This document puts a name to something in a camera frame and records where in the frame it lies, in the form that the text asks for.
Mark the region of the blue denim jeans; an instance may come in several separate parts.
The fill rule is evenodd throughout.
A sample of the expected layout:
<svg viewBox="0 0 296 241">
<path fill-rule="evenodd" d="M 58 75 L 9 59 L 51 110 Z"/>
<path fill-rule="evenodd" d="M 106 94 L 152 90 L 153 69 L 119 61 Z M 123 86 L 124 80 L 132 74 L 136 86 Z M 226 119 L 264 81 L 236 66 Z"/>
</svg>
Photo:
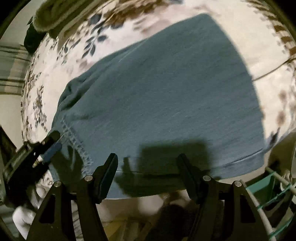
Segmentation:
<svg viewBox="0 0 296 241">
<path fill-rule="evenodd" d="M 176 159 L 227 179 L 263 165 L 262 113 L 251 77 L 206 14 L 117 51 L 71 80 L 52 130 L 54 180 L 74 183 L 118 156 L 108 197 L 183 189 Z"/>
</svg>

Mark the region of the grey folded fleece blanket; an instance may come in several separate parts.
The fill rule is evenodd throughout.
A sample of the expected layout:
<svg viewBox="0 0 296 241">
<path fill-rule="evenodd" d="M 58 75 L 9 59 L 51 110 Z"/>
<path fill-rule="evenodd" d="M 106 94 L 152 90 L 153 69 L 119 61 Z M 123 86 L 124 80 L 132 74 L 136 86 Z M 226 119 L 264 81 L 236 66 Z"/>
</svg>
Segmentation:
<svg viewBox="0 0 296 241">
<path fill-rule="evenodd" d="M 33 26 L 38 32 L 46 32 L 61 24 L 77 10 L 83 11 L 94 1 L 44 1 L 33 17 Z"/>
</svg>

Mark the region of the teal laundry rack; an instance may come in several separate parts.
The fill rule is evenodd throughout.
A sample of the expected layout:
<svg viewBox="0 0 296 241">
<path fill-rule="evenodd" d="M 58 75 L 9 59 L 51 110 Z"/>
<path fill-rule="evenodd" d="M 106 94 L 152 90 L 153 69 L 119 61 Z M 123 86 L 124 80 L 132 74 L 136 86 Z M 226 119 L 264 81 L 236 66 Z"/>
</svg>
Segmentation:
<svg viewBox="0 0 296 241">
<path fill-rule="evenodd" d="M 295 240 L 295 178 L 290 171 L 264 173 L 245 184 L 269 240 Z"/>
</svg>

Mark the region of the white folded cloth under fleece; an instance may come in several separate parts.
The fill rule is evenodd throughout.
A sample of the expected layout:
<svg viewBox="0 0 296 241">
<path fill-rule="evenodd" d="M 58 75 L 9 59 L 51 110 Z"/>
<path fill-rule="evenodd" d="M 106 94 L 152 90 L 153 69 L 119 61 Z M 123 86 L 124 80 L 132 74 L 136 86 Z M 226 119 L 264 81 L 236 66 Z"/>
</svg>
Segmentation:
<svg viewBox="0 0 296 241">
<path fill-rule="evenodd" d="M 62 13 L 57 21 L 57 25 L 48 30 L 49 36 L 53 39 L 56 39 L 57 37 L 65 39 L 68 33 L 88 16 L 90 12 L 105 3 L 107 3 L 107 1 L 76 1 L 74 6 L 68 9 L 65 13 Z"/>
</svg>

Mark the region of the grey-green window curtain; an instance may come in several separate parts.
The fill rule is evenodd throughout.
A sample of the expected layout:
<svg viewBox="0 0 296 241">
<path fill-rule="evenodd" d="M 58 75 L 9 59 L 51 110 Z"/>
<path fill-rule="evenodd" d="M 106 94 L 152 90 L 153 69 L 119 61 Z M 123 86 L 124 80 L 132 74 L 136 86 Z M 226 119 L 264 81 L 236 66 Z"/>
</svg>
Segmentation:
<svg viewBox="0 0 296 241">
<path fill-rule="evenodd" d="M 23 45 L 1 42 L 1 94 L 22 95 L 30 62 Z"/>
</svg>

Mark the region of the floral bed blanket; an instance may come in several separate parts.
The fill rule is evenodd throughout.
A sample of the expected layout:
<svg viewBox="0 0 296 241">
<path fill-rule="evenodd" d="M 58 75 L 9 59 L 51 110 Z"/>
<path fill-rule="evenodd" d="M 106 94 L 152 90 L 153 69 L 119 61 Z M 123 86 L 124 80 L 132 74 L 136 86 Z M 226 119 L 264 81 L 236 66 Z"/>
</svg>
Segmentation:
<svg viewBox="0 0 296 241">
<path fill-rule="evenodd" d="M 269 150 L 295 130 L 295 40 L 263 1 L 107 1 L 26 73 L 22 138 Z"/>
</svg>

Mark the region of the dark green velvet comforter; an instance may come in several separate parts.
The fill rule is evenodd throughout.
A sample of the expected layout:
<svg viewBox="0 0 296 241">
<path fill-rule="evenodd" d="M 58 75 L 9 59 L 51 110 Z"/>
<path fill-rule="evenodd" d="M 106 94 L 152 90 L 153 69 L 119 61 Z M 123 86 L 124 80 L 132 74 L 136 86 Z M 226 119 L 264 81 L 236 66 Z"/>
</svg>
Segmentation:
<svg viewBox="0 0 296 241">
<path fill-rule="evenodd" d="M 36 31 L 32 23 L 29 24 L 29 28 L 27 29 L 23 43 L 24 47 L 26 48 L 29 54 L 32 55 L 36 52 L 45 35 L 46 32 L 38 32 Z"/>
</svg>

